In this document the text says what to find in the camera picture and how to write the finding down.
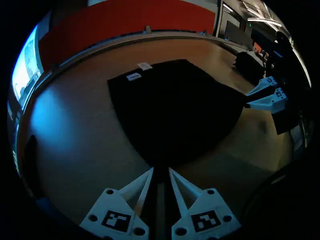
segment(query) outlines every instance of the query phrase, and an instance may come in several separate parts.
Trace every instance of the bright window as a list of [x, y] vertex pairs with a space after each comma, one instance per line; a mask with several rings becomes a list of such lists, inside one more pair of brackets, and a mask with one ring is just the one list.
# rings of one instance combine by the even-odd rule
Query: bright window
[[38, 67], [41, 63], [37, 63], [36, 60], [36, 54], [38, 54], [38, 50], [36, 51], [36, 31], [37, 26], [24, 44], [12, 74], [14, 94], [22, 106], [31, 88], [41, 75]]

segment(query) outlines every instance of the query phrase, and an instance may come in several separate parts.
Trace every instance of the desk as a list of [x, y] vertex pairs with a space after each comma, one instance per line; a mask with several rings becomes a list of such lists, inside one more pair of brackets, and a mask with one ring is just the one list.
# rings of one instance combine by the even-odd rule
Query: desk
[[[75, 223], [105, 188], [120, 189], [149, 168], [118, 122], [106, 80], [137, 63], [181, 58], [244, 94], [253, 88], [232, 69], [235, 56], [226, 50], [205, 40], [172, 39], [93, 56], [57, 77], [34, 101], [26, 115], [26, 134], [20, 137], [37, 138], [42, 188]], [[290, 137], [276, 134], [270, 112], [244, 109], [214, 151], [175, 170], [200, 188], [216, 188], [239, 216], [249, 193], [290, 158]]]

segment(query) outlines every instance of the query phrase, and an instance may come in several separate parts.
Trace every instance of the black fabric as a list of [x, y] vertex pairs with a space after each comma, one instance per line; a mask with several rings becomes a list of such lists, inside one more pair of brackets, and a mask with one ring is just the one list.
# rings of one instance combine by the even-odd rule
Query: black fabric
[[258, 85], [259, 80], [263, 78], [264, 68], [246, 52], [238, 53], [235, 63], [233, 64], [237, 71], [253, 85]]
[[[246, 98], [187, 60], [152, 67], [108, 81], [117, 117], [149, 165], [193, 160], [230, 132]], [[133, 73], [142, 77], [129, 81]]]

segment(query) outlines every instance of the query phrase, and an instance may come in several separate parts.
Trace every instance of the white label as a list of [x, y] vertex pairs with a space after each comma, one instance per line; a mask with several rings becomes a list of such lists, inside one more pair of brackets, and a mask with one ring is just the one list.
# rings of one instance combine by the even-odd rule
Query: white label
[[141, 78], [141, 75], [138, 74], [138, 73], [134, 73], [134, 74], [131, 74], [131, 75], [128, 75], [128, 76], [127, 76], [127, 79], [128, 79], [129, 81], [133, 81], [133, 80], [135, 80], [135, 79], [137, 79], [137, 78]]
[[138, 63], [138, 66], [139, 66], [142, 70], [148, 70], [148, 69], [151, 69], [151, 68], [152, 68], [152, 66], [150, 66], [150, 65], [147, 64], [146, 62]]

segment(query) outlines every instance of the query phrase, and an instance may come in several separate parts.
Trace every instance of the red wall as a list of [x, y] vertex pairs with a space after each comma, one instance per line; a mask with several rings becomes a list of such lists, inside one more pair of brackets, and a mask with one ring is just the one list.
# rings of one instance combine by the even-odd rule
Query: red wall
[[92, 44], [130, 32], [179, 29], [212, 34], [215, 13], [180, 0], [108, 0], [84, 8], [53, 27], [40, 41], [44, 71]]

